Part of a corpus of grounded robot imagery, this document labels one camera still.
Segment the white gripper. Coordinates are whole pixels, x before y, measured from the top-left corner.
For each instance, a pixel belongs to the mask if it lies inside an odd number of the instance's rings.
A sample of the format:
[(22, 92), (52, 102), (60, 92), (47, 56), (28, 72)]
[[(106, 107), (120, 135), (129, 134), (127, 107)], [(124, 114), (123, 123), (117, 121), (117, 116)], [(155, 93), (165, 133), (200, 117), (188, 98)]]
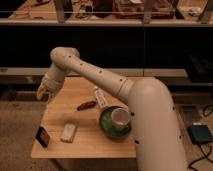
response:
[(48, 94), (48, 100), (51, 101), (62, 88), (62, 82), (55, 80), (48, 75), (42, 78), (41, 84), (39, 85), (36, 93), (36, 98), (41, 100), (45, 93)]

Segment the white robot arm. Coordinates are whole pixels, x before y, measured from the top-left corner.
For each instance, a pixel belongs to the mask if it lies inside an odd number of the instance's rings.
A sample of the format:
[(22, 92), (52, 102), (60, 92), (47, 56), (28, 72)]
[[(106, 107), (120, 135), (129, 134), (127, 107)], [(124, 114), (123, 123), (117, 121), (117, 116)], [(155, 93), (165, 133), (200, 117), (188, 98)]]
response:
[(55, 96), (71, 71), (83, 76), (128, 106), (138, 171), (187, 171), (187, 158), (175, 105), (167, 86), (154, 77), (132, 81), (80, 59), (77, 49), (56, 47), (52, 64), (37, 90)]

